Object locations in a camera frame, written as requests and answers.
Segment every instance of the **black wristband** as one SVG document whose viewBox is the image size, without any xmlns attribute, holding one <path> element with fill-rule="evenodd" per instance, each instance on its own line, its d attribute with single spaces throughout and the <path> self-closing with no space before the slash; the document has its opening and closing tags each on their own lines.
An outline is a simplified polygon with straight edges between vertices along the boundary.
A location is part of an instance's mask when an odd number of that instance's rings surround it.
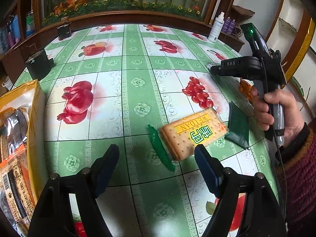
<svg viewBox="0 0 316 237">
<path fill-rule="evenodd" d="M 290 159 L 292 159 L 295 156 L 296 153 L 298 153 L 298 151 L 304 145 L 308 135 L 309 135 L 309 128 L 308 128 L 307 124 L 305 123 L 301 132 L 290 143 L 290 145 L 287 148 L 283 148 L 283 146 L 280 147 L 280 152 L 281 152 L 283 163 L 288 162 Z M 276 153 L 276 159 L 278 161 L 280 161 L 278 153 Z"/>
</svg>

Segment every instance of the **barcode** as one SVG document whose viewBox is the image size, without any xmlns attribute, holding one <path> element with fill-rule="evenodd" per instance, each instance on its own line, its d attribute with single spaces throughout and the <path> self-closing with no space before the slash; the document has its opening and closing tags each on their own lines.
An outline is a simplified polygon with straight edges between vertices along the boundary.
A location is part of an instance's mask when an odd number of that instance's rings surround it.
<svg viewBox="0 0 316 237">
<path fill-rule="evenodd" d="M 8 180 L 8 175 L 7 174 L 3 174 L 2 175 L 2 179 L 3 179 L 4 189 L 5 190 L 9 190 L 10 189 L 10 183 L 9 183 L 9 180 Z"/>
</svg>

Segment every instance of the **black container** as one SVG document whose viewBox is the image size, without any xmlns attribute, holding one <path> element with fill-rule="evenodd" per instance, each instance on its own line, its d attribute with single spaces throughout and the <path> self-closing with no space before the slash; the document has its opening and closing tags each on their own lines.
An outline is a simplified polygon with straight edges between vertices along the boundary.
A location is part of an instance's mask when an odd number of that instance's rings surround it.
<svg viewBox="0 0 316 237">
<path fill-rule="evenodd" d="M 71 36 L 71 29 L 69 24 L 64 24 L 57 28 L 59 40 L 63 40 Z"/>
<path fill-rule="evenodd" d="M 44 49 L 40 49 L 33 53 L 26 61 L 25 66 L 28 69 L 32 79 L 42 80 L 51 71 L 52 59 L 47 58 Z"/>
</svg>

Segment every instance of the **white bottle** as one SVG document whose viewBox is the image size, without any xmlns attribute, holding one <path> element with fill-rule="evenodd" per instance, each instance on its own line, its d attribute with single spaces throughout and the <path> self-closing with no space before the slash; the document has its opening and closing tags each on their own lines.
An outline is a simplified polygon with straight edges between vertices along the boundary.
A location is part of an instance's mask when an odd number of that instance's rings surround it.
<svg viewBox="0 0 316 237">
<path fill-rule="evenodd" d="M 221 15 L 219 15 L 213 23 L 212 30 L 209 34 L 209 40 L 211 42 L 216 42 L 218 39 L 219 34 L 221 33 L 221 30 L 224 26 L 224 12 L 221 12 Z"/>
</svg>

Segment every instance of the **sleeve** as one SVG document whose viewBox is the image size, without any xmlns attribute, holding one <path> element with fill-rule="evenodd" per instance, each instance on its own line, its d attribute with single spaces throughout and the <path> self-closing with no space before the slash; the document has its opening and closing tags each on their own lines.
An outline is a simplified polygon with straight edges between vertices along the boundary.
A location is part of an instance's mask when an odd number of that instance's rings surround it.
<svg viewBox="0 0 316 237">
<path fill-rule="evenodd" d="M 287 180 L 288 236 L 315 236 L 316 234 L 316 137 L 305 124 L 298 137 L 281 149 Z M 284 190 L 282 168 L 277 176 Z"/>
</svg>

